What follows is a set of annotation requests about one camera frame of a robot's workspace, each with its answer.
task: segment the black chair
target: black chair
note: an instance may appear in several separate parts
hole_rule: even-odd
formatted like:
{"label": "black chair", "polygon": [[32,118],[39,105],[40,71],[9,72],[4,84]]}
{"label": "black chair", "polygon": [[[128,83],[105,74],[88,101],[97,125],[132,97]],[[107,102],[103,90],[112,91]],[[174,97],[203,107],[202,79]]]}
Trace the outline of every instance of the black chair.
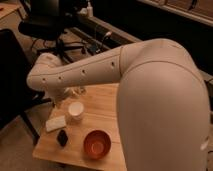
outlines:
{"label": "black chair", "polygon": [[44,92],[30,89],[26,84],[26,77],[31,69],[19,42],[9,29],[0,30],[0,73],[1,73],[1,107],[0,130],[18,115],[30,129],[34,144],[39,134],[34,129],[25,111],[35,105],[50,102],[43,99]]}
{"label": "black chair", "polygon": [[37,54],[42,52],[53,52],[61,58],[73,62],[65,53],[67,50],[81,49],[85,52],[84,46],[66,46],[60,35],[65,33],[65,28],[77,25],[77,11],[69,0],[20,0],[27,16],[19,24],[19,31],[30,37],[55,41],[55,47],[37,50]]}

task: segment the white cup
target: white cup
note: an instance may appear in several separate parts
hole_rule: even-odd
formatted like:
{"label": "white cup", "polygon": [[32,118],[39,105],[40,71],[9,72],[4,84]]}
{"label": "white cup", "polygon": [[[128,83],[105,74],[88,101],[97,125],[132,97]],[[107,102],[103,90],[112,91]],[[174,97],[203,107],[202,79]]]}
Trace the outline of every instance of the white cup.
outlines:
{"label": "white cup", "polygon": [[81,120],[83,118],[84,105],[81,102],[72,102],[68,107],[68,112],[74,120]]}

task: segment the white sponge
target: white sponge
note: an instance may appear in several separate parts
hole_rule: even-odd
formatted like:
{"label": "white sponge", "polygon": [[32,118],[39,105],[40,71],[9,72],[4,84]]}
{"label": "white sponge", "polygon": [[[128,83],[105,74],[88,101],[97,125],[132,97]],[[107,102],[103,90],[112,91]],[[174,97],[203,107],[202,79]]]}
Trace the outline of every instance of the white sponge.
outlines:
{"label": "white sponge", "polygon": [[46,121],[47,132],[63,128],[66,126],[65,116],[58,116]]}

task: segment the orange bowl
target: orange bowl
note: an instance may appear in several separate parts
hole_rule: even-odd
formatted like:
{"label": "orange bowl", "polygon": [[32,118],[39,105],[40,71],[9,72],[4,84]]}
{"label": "orange bowl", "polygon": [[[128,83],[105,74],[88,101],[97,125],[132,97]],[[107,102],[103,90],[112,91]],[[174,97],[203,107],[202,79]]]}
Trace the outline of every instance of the orange bowl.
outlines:
{"label": "orange bowl", "polygon": [[103,158],[109,152],[110,148],[110,137],[104,131],[92,131],[84,139],[84,151],[92,159]]}

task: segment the wooden table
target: wooden table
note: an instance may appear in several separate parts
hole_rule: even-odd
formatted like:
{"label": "wooden table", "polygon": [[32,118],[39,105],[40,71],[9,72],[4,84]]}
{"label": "wooden table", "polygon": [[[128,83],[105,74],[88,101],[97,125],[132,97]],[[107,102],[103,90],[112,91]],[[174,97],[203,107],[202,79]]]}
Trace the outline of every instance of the wooden table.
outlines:
{"label": "wooden table", "polygon": [[19,11],[20,7],[21,6],[18,4],[0,3],[0,8],[3,8],[3,10],[0,10],[0,19],[8,16],[15,11],[17,11],[19,16],[22,18],[22,15]]}
{"label": "wooden table", "polygon": [[[77,165],[97,170],[125,171],[125,161],[120,143],[120,136],[116,118],[117,84],[87,86],[86,93],[78,98],[67,98],[60,107],[52,110],[50,118],[60,115],[66,116],[65,131],[69,140],[65,147],[60,147],[56,141],[59,130],[47,133],[43,129],[36,145],[33,156],[39,159],[59,163]],[[70,119],[68,105],[80,101],[85,106],[84,117],[81,122]],[[83,151],[83,140],[92,130],[104,130],[111,138],[110,152],[103,159],[91,160]]]}

